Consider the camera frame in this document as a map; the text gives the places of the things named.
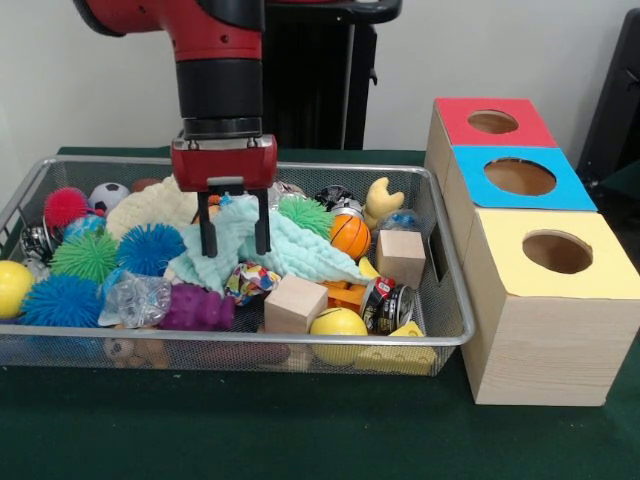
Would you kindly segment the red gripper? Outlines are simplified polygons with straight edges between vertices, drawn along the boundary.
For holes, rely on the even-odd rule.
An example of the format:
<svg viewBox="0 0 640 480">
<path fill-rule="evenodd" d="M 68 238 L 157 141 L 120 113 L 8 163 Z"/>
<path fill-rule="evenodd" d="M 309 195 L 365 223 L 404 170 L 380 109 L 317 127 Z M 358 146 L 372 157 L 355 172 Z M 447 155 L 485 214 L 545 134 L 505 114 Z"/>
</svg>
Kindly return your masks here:
<svg viewBox="0 0 640 480">
<path fill-rule="evenodd" d="M 277 142 L 273 135 L 253 138 L 187 140 L 176 138 L 171 144 L 173 175 L 184 192 L 198 193 L 198 217 L 202 254 L 215 258 L 218 253 L 215 225 L 209 214 L 214 186 L 242 184 L 255 190 L 259 218 L 255 224 L 256 252 L 271 251 L 268 190 L 277 171 Z"/>
</svg>

